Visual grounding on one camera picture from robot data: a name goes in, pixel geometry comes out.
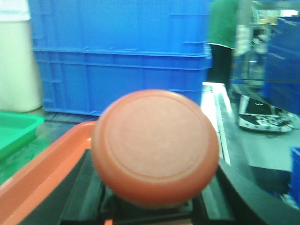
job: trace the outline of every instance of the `white container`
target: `white container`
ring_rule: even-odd
[[[28,112],[42,106],[38,67],[31,51],[29,14],[0,11],[0,110]]]

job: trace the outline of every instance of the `green shirt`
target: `green shirt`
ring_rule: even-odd
[[[214,0],[211,3],[207,42],[234,48],[238,0]]]

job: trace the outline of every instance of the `blue crate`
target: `blue crate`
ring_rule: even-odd
[[[265,62],[266,80],[300,82],[300,52],[269,45]]]
[[[299,38],[300,18],[296,16],[281,17],[278,19],[274,37],[271,38],[269,44],[300,53]]]
[[[202,54],[211,0],[29,0],[33,47]]]
[[[300,147],[291,147],[292,173],[289,194],[300,207]]]
[[[262,96],[270,104],[300,115],[300,83],[292,82],[264,82]]]
[[[114,100],[136,90],[164,89],[200,104],[210,56],[157,56],[34,50],[44,90],[44,109],[100,115]]]

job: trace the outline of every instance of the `green plastic tray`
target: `green plastic tray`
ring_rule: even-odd
[[[0,112],[0,161],[30,142],[44,120],[36,115]]]

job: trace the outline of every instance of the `orange tray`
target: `orange tray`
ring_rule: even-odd
[[[0,186],[0,224],[20,223],[91,148],[95,121],[76,125]]]

